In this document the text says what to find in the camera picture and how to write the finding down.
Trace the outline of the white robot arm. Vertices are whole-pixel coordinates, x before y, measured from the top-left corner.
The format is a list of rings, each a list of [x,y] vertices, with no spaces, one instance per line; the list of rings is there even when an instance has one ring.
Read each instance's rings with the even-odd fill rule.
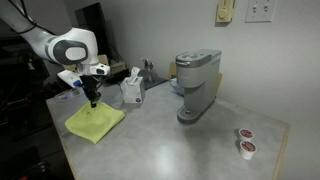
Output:
[[[98,84],[108,75],[110,67],[99,62],[97,40],[92,31],[71,28],[64,34],[55,35],[36,23],[28,15],[23,3],[14,0],[0,0],[0,18],[25,40],[41,59],[60,65],[75,65],[75,72],[64,70],[59,73],[59,77],[70,86],[75,86],[71,77],[76,77],[91,107],[97,106],[101,97]]]

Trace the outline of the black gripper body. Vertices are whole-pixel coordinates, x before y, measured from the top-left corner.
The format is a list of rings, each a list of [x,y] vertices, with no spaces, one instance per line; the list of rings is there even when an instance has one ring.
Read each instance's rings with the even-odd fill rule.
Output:
[[[82,88],[88,98],[98,98],[101,94],[98,92],[99,80],[94,76],[82,75]]]

